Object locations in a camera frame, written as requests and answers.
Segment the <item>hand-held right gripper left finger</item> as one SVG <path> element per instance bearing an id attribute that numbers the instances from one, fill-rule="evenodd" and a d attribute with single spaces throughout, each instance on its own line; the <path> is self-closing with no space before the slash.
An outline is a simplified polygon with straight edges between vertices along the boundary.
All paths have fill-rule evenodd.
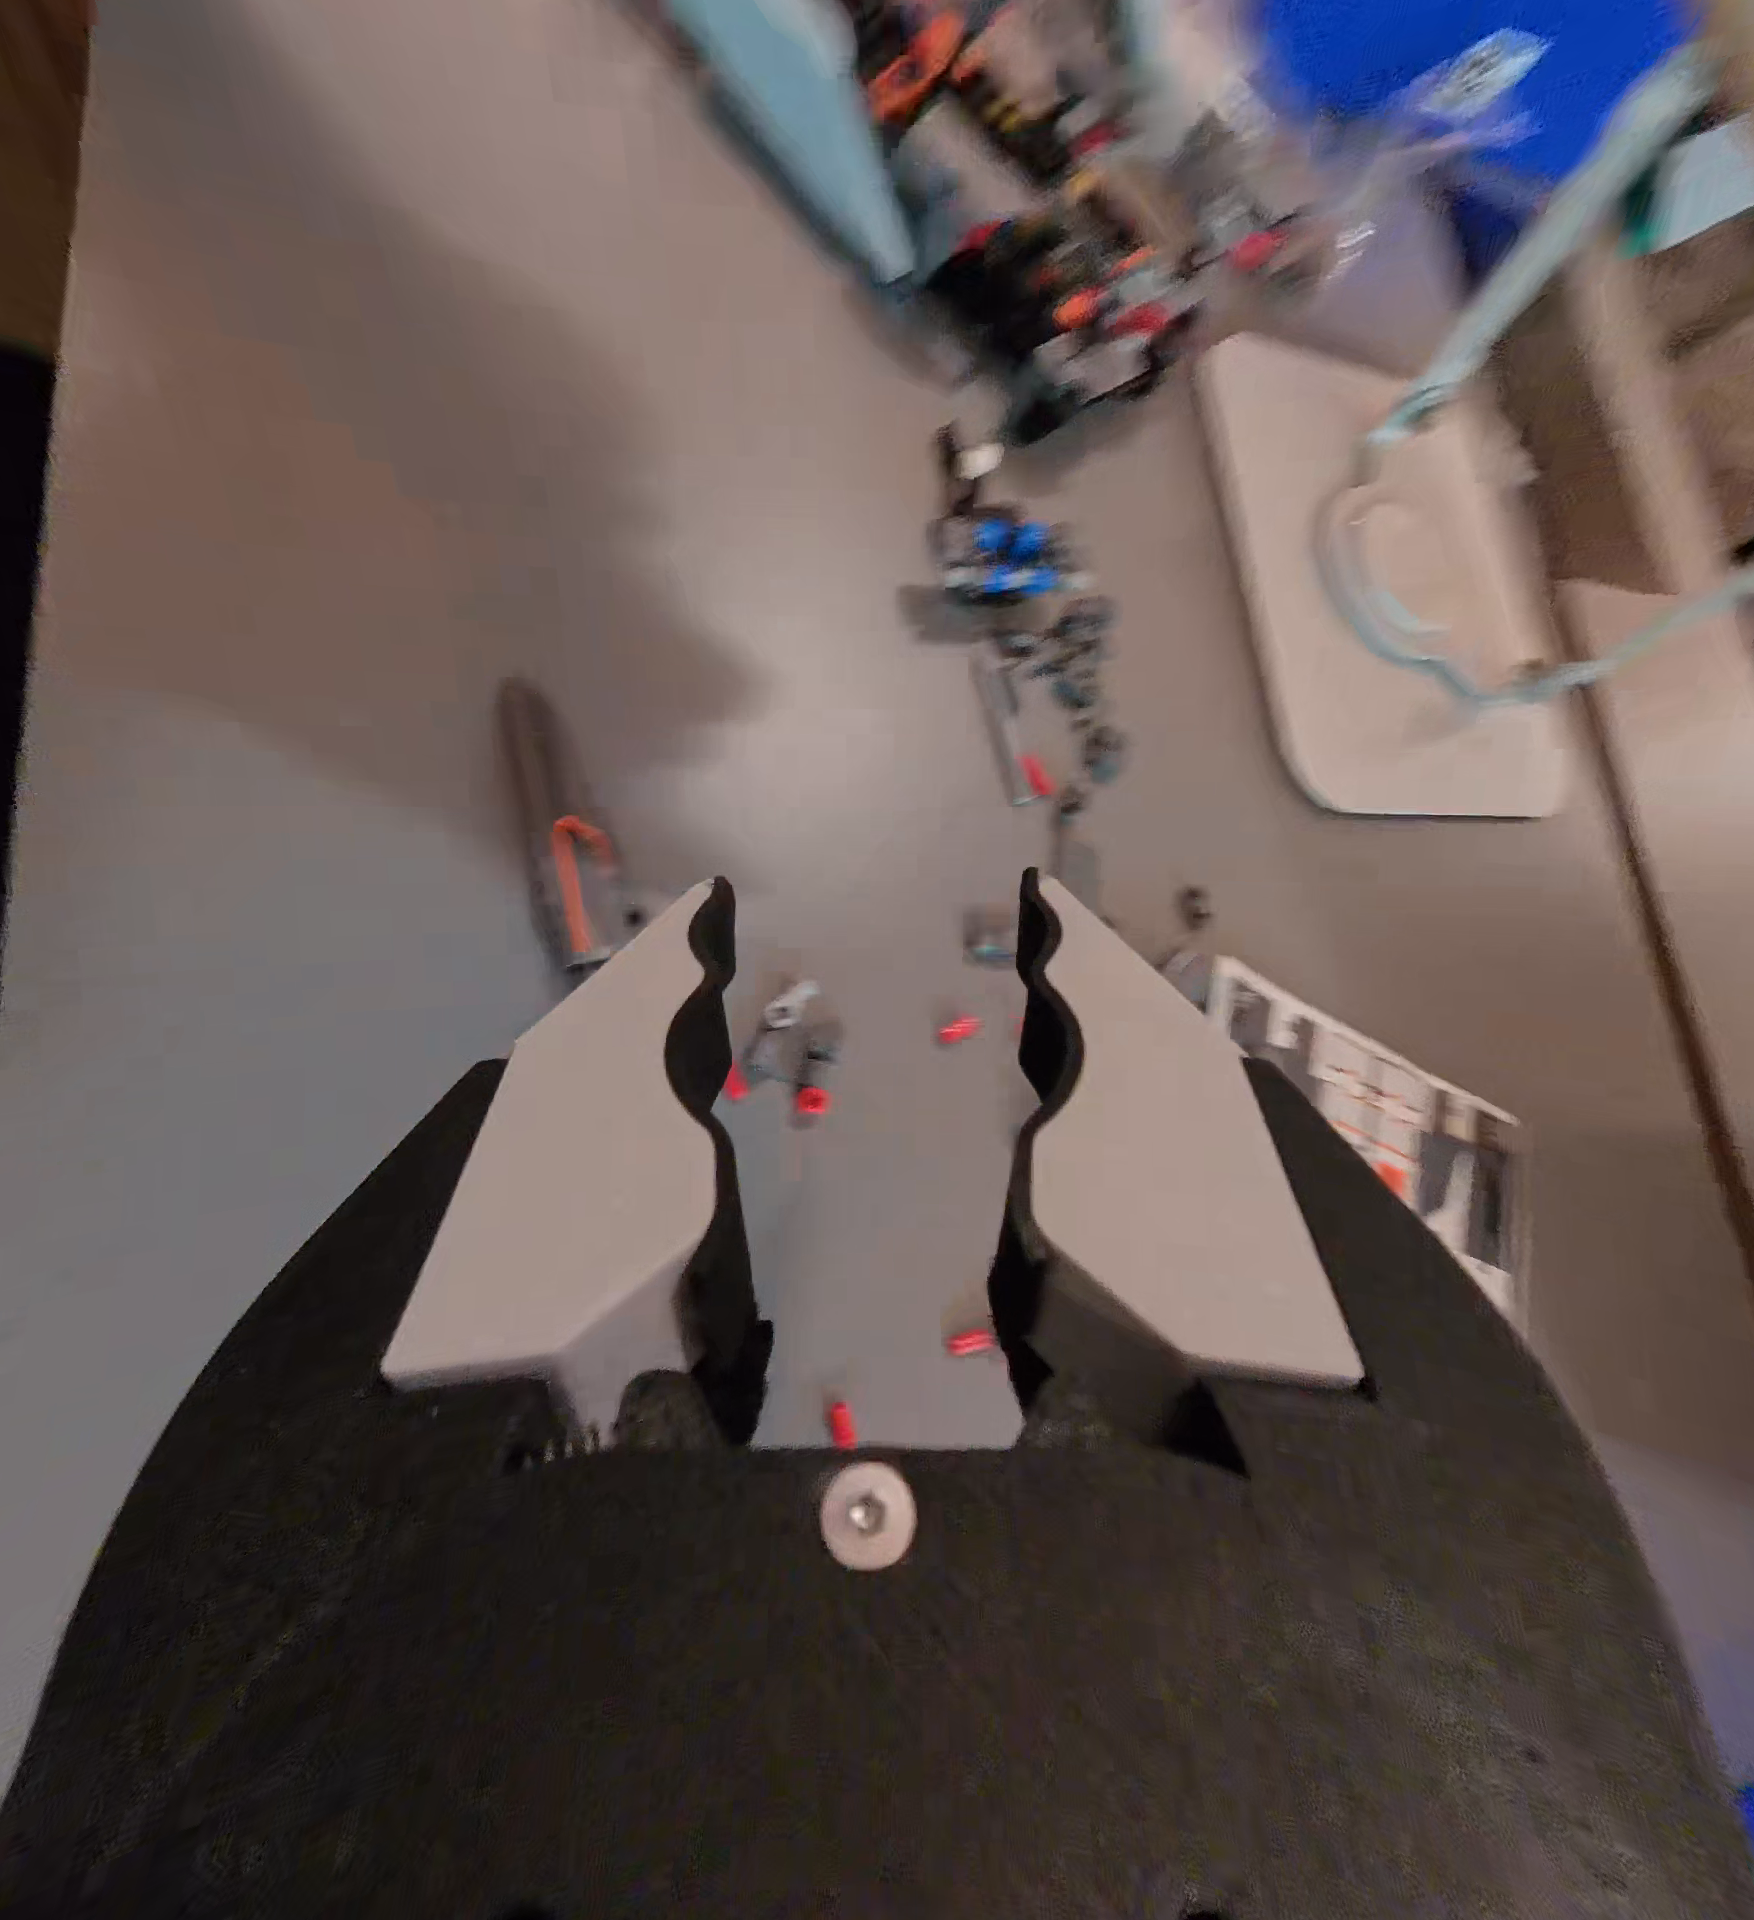
<path id="1" fill-rule="evenodd" d="M 610 1434 L 633 1379 L 689 1379 L 750 1445 L 772 1331 L 735 1141 L 737 890 L 712 878 L 514 1042 L 391 1334 L 398 1390 L 542 1383 Z"/>

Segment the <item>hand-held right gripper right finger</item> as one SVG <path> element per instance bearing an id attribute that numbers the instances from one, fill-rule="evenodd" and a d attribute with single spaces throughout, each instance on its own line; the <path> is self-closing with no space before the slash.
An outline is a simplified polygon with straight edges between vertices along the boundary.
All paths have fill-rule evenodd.
<path id="1" fill-rule="evenodd" d="M 987 1305 L 1027 1429 L 1230 1445 L 1221 1386 L 1370 1383 L 1244 1054 L 1024 872 L 1019 1126 Z"/>

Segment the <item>sticker sheet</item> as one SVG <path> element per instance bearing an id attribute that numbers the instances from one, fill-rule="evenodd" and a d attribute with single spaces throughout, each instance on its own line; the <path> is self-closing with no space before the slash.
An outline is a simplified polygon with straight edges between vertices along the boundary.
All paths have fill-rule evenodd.
<path id="1" fill-rule="evenodd" d="M 1513 1325 L 1531 1259 L 1528 1140 L 1480 1095 L 1431 1075 L 1230 956 L 1189 999 L 1278 1069 L 1476 1279 Z"/>

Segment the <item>scattered red pins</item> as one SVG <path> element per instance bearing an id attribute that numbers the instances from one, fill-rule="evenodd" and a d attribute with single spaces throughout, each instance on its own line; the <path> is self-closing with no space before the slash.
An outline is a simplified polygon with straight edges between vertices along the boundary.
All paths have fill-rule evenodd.
<path id="1" fill-rule="evenodd" d="M 970 995 L 854 1022 L 816 1092 L 728 1098 L 757 1297 L 763 1450 L 1001 1453 L 1023 1413 L 989 1305 L 1033 1098 L 1021 1017 Z"/>

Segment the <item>cream book stand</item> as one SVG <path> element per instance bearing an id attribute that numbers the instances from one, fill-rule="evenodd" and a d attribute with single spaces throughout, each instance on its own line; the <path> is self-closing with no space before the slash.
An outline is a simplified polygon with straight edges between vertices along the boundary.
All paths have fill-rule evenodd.
<path id="1" fill-rule="evenodd" d="M 1602 229 L 1721 72 L 1691 42 L 1645 72 L 1429 363 L 1380 372 L 1257 332 L 1196 370 L 1278 751 L 1303 795 L 1364 818 L 1528 823 L 1563 796 L 1543 711 L 1754 599 L 1754 562 L 1596 660 L 1550 663 L 1494 414 L 1494 347 Z"/>

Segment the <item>pile of dark grey pieces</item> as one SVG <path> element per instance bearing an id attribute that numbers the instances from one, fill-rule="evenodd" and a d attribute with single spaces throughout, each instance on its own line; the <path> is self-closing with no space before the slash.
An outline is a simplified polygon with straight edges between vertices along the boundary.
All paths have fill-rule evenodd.
<path id="1" fill-rule="evenodd" d="M 1007 801 L 1014 809 L 1047 806 L 1061 829 L 1073 829 L 1095 788 L 1116 782 L 1130 765 L 1130 733 L 1113 718 L 1105 689 L 1113 623 L 1116 608 L 1102 598 L 1075 599 L 1047 625 L 1021 619 L 1021 610 L 1004 610 L 987 619 L 967 650 L 987 744 Z M 1057 703 L 1075 774 L 1055 774 L 1027 743 L 1027 689 Z"/>

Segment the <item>small assembly with blue pins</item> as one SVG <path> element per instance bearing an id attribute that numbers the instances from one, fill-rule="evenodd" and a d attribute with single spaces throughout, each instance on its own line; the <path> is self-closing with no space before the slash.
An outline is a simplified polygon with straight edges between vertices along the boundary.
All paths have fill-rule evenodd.
<path id="1" fill-rule="evenodd" d="M 927 529 L 937 591 L 967 608 L 1086 594 L 1097 578 L 1073 529 L 1009 511 L 937 517 Z"/>

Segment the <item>partly built toy car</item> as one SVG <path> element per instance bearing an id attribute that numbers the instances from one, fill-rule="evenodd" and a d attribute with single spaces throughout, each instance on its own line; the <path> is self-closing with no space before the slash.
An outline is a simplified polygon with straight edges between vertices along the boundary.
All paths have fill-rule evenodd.
<path id="1" fill-rule="evenodd" d="M 1221 301 L 1306 301 L 1346 221 L 1257 79 L 1253 4 L 841 4 L 918 249 L 912 291 L 994 438 L 1151 394 Z"/>

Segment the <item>pale teal bar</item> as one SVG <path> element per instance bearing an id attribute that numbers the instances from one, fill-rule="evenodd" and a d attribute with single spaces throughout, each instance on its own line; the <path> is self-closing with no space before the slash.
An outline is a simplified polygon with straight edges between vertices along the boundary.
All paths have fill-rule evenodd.
<path id="1" fill-rule="evenodd" d="M 878 286 L 918 277 L 918 250 L 833 3 L 663 3 L 720 100 L 804 210 Z"/>

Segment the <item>small labelled clear bag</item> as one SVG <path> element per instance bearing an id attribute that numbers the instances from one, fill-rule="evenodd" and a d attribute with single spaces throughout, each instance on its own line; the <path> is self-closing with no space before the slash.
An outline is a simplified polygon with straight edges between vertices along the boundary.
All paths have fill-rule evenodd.
<path id="1" fill-rule="evenodd" d="M 1513 149 L 1537 133 L 1522 91 L 1554 42 L 1499 28 L 1389 97 L 1384 126 L 1426 157 L 1450 160 Z"/>

